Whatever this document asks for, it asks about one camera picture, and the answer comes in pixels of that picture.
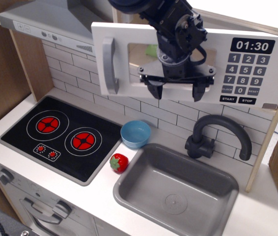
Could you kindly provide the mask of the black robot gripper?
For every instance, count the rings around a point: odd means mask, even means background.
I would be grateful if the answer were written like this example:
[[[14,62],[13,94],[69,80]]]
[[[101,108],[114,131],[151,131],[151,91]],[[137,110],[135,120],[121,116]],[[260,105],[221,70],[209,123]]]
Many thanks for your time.
[[[160,100],[166,83],[192,84],[194,102],[202,99],[206,86],[214,83],[216,68],[207,64],[207,52],[201,46],[192,53],[174,59],[156,49],[155,61],[140,65],[137,72],[154,98]]]

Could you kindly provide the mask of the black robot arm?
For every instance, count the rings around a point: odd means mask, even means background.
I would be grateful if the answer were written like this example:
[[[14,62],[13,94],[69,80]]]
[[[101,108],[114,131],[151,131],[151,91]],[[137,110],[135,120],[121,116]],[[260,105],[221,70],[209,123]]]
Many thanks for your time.
[[[191,84],[195,102],[214,83],[216,69],[207,65],[202,42],[207,39],[201,16],[185,0],[111,0],[125,14],[139,14],[157,31],[158,60],[137,71],[156,99],[162,98],[166,83]]]

